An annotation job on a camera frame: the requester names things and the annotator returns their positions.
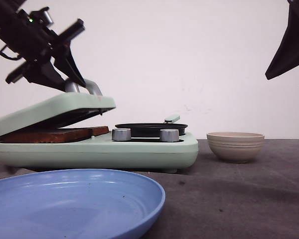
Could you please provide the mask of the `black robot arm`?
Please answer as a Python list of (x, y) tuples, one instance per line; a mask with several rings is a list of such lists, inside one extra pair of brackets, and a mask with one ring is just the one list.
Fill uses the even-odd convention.
[(57, 90), (66, 90), (66, 80), (81, 87), (86, 82), (80, 74), (70, 50), (70, 42), (84, 28), (81, 19), (76, 20), (61, 34), (50, 30), (53, 21), (44, 7), (27, 13), (21, 9), (22, 0), (0, 0), (0, 39), (25, 62), (13, 70), (6, 78), (7, 83), (15, 83), (26, 78), (35, 83)]

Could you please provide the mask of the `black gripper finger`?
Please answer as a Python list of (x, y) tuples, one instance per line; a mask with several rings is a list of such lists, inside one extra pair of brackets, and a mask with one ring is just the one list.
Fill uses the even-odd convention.
[(290, 0), (286, 31), (265, 76), (275, 78), (299, 65), (299, 0)]

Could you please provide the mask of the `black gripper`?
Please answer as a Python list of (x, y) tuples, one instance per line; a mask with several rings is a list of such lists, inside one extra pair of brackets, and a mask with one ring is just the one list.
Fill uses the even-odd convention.
[(84, 28), (78, 19), (60, 35), (38, 19), (38, 11), (27, 14), (13, 7), (0, 7), (0, 39), (25, 62), (8, 74), (7, 83), (26, 78), (30, 83), (65, 92), (64, 73), (70, 81), (86, 87), (73, 59), (70, 42)]

